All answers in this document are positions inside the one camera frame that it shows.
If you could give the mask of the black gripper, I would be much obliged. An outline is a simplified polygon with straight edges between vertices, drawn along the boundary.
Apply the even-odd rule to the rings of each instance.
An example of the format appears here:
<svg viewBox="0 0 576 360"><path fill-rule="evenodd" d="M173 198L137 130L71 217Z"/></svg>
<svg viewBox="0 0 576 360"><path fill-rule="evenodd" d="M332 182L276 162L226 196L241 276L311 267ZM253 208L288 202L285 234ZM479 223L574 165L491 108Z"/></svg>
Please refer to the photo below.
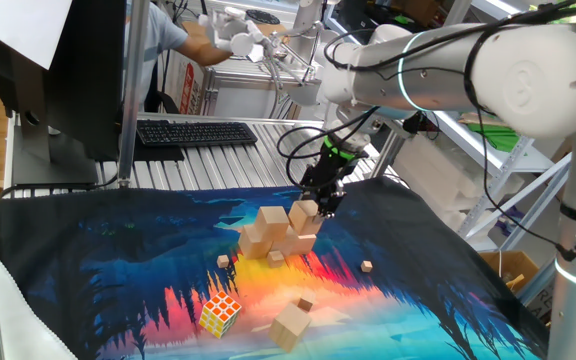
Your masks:
<svg viewBox="0 0 576 360"><path fill-rule="evenodd" d="M299 182L301 199L318 203L321 217L333 217L346 196L342 180L354 171L362 158L362 151L348 153L326 148L315 165L307 166Z"/></svg>

